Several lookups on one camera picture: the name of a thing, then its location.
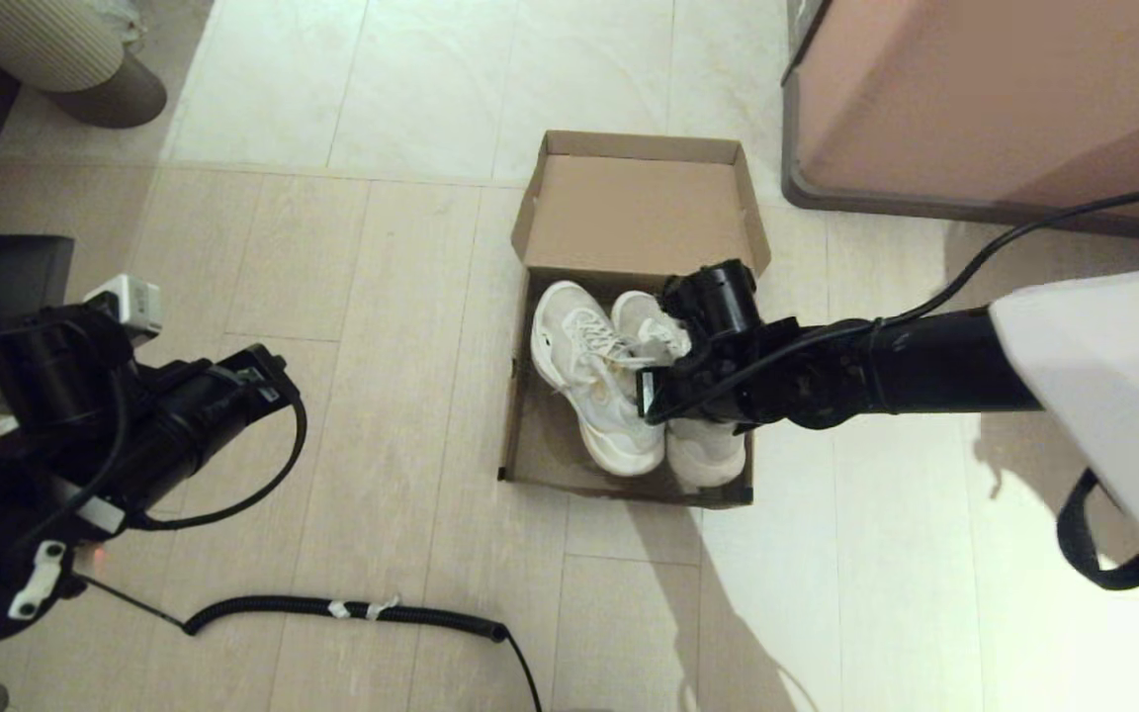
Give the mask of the brown cardboard shoe box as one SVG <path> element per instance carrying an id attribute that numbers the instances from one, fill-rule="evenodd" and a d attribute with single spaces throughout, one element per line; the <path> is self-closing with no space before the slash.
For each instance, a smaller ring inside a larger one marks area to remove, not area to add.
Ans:
<path id="1" fill-rule="evenodd" d="M 511 234 L 519 257 L 502 463 L 498 477 L 584 497 L 728 509 L 753 501 L 753 473 L 693 490 L 669 466 L 641 477 L 607 474 L 589 456 L 572 406 L 535 373 L 532 328 L 556 281 L 603 306 L 629 290 L 741 260 L 754 276 L 772 261 L 741 144 L 693 136 L 549 131 Z"/>

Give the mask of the white crumpled plastic bag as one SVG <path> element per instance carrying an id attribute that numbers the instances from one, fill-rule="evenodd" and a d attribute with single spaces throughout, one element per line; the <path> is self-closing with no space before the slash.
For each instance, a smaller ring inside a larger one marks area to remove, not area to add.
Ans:
<path id="1" fill-rule="evenodd" d="M 144 13 L 136 0 L 85 0 L 105 27 L 123 46 L 136 46 L 144 41 L 146 26 Z"/>

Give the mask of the pink cabinet with dark plinth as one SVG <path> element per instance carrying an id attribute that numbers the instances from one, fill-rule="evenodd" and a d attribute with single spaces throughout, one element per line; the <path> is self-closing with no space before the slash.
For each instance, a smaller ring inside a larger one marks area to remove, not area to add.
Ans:
<path id="1" fill-rule="evenodd" d="M 1139 191 L 1139 0 L 788 0 L 782 195 L 1009 223 Z M 1139 203 L 1073 226 L 1139 237 Z"/>

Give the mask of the black box device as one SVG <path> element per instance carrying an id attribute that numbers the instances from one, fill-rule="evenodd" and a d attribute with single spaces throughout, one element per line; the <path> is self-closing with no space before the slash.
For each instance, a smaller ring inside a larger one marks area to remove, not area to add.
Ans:
<path id="1" fill-rule="evenodd" d="M 0 234 L 0 316 L 63 304 L 73 257 L 69 237 Z"/>

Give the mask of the ribbed beige cylinder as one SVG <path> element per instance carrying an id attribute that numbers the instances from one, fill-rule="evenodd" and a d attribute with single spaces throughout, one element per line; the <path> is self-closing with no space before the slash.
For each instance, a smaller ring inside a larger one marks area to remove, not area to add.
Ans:
<path id="1" fill-rule="evenodd" d="M 0 67 L 46 93 L 81 93 L 121 69 L 126 50 L 83 0 L 0 0 Z"/>

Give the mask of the white lace-up sneaker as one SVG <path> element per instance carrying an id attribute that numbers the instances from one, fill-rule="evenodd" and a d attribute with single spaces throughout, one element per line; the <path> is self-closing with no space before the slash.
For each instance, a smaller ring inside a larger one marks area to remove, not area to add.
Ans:
<path id="1" fill-rule="evenodd" d="M 688 333 L 659 309 L 652 294 L 629 290 L 615 298 L 611 319 L 630 355 L 644 366 L 670 366 L 691 351 Z M 685 488 L 723 486 L 745 468 L 745 439 L 734 424 L 673 419 L 665 424 L 667 464 Z"/>
<path id="2" fill-rule="evenodd" d="M 636 374 L 656 363 L 636 352 L 581 285 L 548 287 L 534 310 L 530 355 L 577 420 L 591 459 L 607 474 L 636 478 L 658 468 L 664 436 L 636 403 Z"/>

